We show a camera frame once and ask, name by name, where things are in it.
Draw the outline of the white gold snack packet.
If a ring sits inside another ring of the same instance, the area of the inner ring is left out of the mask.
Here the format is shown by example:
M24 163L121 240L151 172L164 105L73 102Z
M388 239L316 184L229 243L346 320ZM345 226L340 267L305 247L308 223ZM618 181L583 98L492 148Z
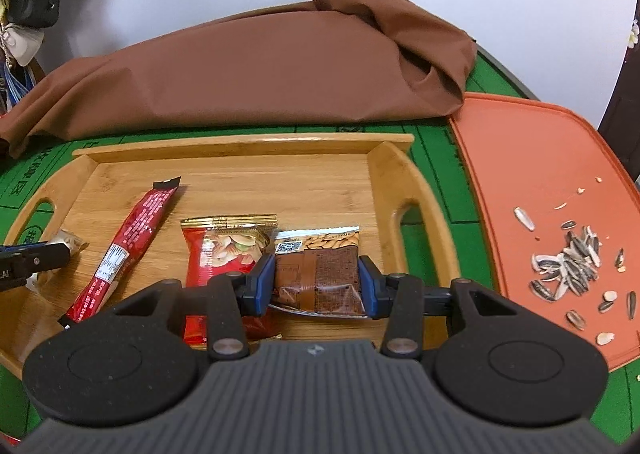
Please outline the white gold snack packet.
M32 275L26 279L26 287L33 292L40 292L87 246L83 238L65 229L60 229L49 241L33 245L27 259Z

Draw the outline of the red pistachio packet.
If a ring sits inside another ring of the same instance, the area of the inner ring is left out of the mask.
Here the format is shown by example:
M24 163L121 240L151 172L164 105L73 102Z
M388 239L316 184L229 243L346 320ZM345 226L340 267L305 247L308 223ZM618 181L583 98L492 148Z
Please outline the red pistachio packet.
M235 292L250 342L279 335L268 314L276 275L269 247L277 226L274 214L212 215L180 222L189 248L186 286L205 286L214 276L239 273Z

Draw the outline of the brown chocolate cake packet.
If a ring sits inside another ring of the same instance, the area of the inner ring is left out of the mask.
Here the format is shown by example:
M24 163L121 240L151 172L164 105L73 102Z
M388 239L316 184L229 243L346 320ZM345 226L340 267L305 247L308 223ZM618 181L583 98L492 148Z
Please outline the brown chocolate cake packet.
M364 318L359 244L358 226L277 232L271 304L301 315Z

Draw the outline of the long red snack stick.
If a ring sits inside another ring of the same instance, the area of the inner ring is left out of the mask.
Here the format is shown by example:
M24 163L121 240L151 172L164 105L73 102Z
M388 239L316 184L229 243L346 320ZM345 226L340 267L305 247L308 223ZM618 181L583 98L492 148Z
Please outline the long red snack stick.
M58 324L63 328L73 327L102 309L118 284L149 249L180 182L181 177L154 182L134 205L106 249L91 281L58 319Z

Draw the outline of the wooden serving tray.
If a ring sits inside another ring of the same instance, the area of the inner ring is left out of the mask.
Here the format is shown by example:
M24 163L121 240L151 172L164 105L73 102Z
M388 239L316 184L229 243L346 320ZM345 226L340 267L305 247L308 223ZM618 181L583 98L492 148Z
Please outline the wooden serving tray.
M356 225L359 249L386 273L408 263L400 222L422 215L439 284L460 274L440 206L409 159L413 138L392 133L310 133L197 137L78 149L25 203L6 242L20 238L40 203L53 209L44 235L78 235L86 249L40 292L1 296L1 362L21 374L26 356L58 332L58 319L89 283L122 221L156 181L179 177L167 219L116 299L163 278L184 278L188 251L180 223L219 214L272 213L282 229Z

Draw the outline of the pile of sunflower seeds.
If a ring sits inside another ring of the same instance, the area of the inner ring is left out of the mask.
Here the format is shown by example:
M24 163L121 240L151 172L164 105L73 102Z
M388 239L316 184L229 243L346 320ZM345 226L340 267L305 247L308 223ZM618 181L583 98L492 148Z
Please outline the pile of sunflower seeds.
M639 193L598 172L518 186L500 253L504 292L595 344L610 364L639 353Z

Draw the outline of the orange plastic tray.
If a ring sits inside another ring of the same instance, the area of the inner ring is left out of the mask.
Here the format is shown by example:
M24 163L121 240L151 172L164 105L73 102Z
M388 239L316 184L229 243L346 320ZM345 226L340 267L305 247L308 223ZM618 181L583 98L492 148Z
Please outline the orange plastic tray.
M476 196L502 296L572 330L570 310L586 322L579 337L612 340L600 351L610 370L638 359L639 192L600 134L568 109L509 96L470 93L450 125ZM589 227L599 238L598 277L585 295L550 302L529 284L533 255L556 255Z

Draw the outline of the white small handbag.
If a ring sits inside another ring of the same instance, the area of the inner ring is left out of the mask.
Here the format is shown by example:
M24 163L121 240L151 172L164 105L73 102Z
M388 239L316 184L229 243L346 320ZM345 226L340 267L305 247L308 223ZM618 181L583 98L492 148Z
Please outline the white small handbag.
M21 67L30 64L43 44L44 33L40 29L7 24L1 29L1 33L4 46Z

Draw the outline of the brown cloth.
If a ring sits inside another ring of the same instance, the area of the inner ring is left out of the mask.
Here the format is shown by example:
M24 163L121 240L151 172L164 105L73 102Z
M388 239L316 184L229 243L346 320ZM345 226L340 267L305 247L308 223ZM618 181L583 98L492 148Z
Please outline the brown cloth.
M308 0L75 58L1 119L1 152L178 128L356 125L445 117L474 40L409 0Z

